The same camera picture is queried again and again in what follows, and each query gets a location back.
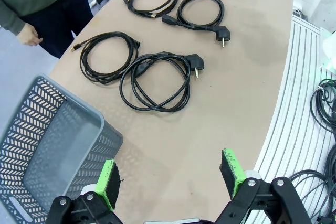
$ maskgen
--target beige tabletop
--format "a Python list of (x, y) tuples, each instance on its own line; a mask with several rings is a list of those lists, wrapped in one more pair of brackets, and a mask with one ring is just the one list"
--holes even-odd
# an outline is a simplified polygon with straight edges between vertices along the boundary
[[(138, 8), (165, 0), (136, 0)], [(122, 31), (141, 42), (140, 55), (170, 51), (197, 53), (204, 59), (200, 78), (191, 78), (188, 105), (177, 113), (138, 112), (126, 106), (119, 83), (91, 83), (79, 68), (80, 49), (66, 52), (50, 77), (102, 112), (124, 136), (116, 160), (124, 181), (116, 214), (125, 224), (200, 217), (214, 221), (229, 196), (219, 171), (221, 150), (234, 149), (244, 169), (253, 169), (274, 112), (287, 55), (292, 0), (222, 0), (222, 25), (231, 31), (225, 48), (215, 33), (169, 26), (160, 18), (131, 13), (123, 0), (110, 0), (75, 40)], [(170, 13), (176, 17), (178, 5)], [(216, 3), (199, 0), (185, 17), (208, 23)], [(122, 39), (93, 50), (96, 71), (119, 68), (128, 55)], [(157, 63), (139, 78), (145, 92), (160, 102), (183, 79), (169, 63)], [(125, 95), (137, 104), (129, 80)]]

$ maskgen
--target gray plastic basket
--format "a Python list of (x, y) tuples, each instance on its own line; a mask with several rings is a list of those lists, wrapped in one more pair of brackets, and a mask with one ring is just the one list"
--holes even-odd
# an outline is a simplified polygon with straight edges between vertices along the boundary
[(53, 199), (96, 183), (122, 142), (99, 111), (38, 76), (1, 141), (1, 201), (17, 223), (44, 223)]

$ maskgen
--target sleeve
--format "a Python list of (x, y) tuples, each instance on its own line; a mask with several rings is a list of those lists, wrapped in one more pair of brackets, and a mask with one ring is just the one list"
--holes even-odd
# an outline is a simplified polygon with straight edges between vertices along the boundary
[(25, 26), (25, 22), (9, 9), (3, 0), (0, 0), (0, 25), (14, 35), (18, 35)]

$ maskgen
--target white corrugated panel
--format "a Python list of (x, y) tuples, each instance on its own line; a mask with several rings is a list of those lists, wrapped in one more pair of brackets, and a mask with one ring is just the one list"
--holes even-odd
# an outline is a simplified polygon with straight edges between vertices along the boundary
[[(309, 111), (310, 98), (318, 83), (332, 78), (332, 74), (319, 66), (319, 39), (320, 29), (293, 16), (277, 105), (255, 166), (266, 182), (280, 176), (289, 177), (303, 169), (322, 172), (328, 151), (335, 143), (332, 134), (322, 129)], [(297, 187), (299, 196), (303, 198), (320, 182), (308, 178)], [(326, 195), (320, 186), (306, 197), (303, 203), (309, 216), (320, 209)], [(247, 223), (270, 221), (263, 211), (253, 211)]]

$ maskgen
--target screw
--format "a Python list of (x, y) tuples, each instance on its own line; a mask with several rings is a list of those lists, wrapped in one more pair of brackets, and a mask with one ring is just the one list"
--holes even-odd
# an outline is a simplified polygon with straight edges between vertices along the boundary
[(278, 182), (277, 182), (277, 185), (278, 186), (283, 186), (284, 185), (284, 181), (282, 179), (279, 179)]
[(61, 201), (59, 202), (61, 205), (64, 205), (67, 202), (66, 199), (61, 199)]
[(247, 182), (247, 184), (248, 184), (249, 186), (254, 186), (254, 185), (256, 184), (256, 182), (255, 182), (253, 179), (250, 179), (250, 180)]
[(87, 199), (87, 200), (92, 200), (92, 199), (93, 199), (93, 195), (92, 195), (92, 194), (89, 194), (88, 196), (86, 196), (86, 199)]

